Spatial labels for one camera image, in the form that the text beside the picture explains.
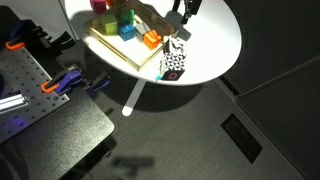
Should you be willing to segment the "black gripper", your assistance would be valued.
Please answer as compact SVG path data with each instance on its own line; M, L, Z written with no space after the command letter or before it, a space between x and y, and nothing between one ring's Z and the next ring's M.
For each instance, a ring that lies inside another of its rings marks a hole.
M185 11L182 19L181 19L181 24L187 24L189 18L191 17L190 12L197 12L200 8L200 5L202 3L202 0L183 0L185 8L188 11ZM172 11L177 12L179 6L180 6L181 0L174 0Z

